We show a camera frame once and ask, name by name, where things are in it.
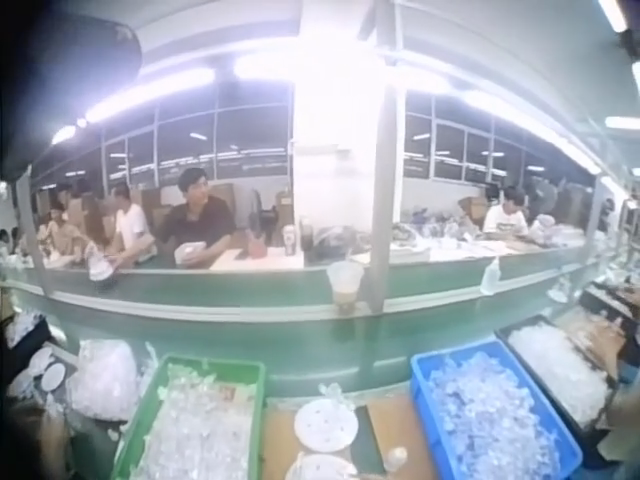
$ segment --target green bin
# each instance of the green bin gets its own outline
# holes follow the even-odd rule
[[[238,362],[177,355],[168,355],[162,359],[144,397],[140,400],[138,409],[125,433],[124,444],[111,472],[111,480],[128,480],[132,469],[140,463],[145,446],[144,438],[151,431],[151,426],[162,404],[158,396],[158,389],[166,387],[169,382],[169,365],[192,368],[203,377],[215,374],[216,381],[223,384],[255,385],[249,446],[249,475],[247,480],[259,480],[265,387],[264,365],[257,362]]]

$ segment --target black shirt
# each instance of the black shirt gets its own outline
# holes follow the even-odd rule
[[[187,218],[187,204],[173,207],[158,230],[158,239],[166,243],[175,238],[178,245],[188,242],[206,242],[210,247],[225,235],[231,235],[236,226],[224,200],[209,197],[197,220]]]

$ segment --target blue bin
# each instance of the blue bin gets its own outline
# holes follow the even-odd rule
[[[444,430],[440,413],[436,410],[436,402],[431,395],[427,381],[432,371],[441,370],[444,367],[447,357],[460,363],[470,359],[478,352],[484,352],[497,359],[504,368],[515,374],[520,386],[529,389],[535,402],[533,412],[540,417],[542,427],[550,433],[555,433],[556,436],[556,449],[560,458],[560,476],[558,479],[548,480],[569,478],[582,463],[582,451],[578,444],[549,401],[511,352],[501,342],[490,340],[446,352],[423,353],[415,355],[411,359],[411,397],[420,416],[422,430],[441,479],[466,480],[468,477],[460,471],[451,438]]]

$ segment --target white shirt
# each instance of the white shirt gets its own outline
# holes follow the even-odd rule
[[[482,228],[484,233],[527,233],[527,221],[522,212],[507,215],[502,205],[495,205],[489,209]]]
[[[149,225],[144,211],[135,203],[132,203],[129,210],[118,210],[116,213],[116,233],[122,235],[122,243],[125,250],[130,248],[138,238],[149,233]],[[148,252],[140,255],[139,262],[147,260],[149,257],[158,253],[155,245],[151,246]]]

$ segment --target plastic cup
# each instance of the plastic cup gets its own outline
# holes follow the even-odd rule
[[[327,275],[333,291],[333,302],[341,310],[355,306],[364,267],[354,262],[336,262],[329,265]]]

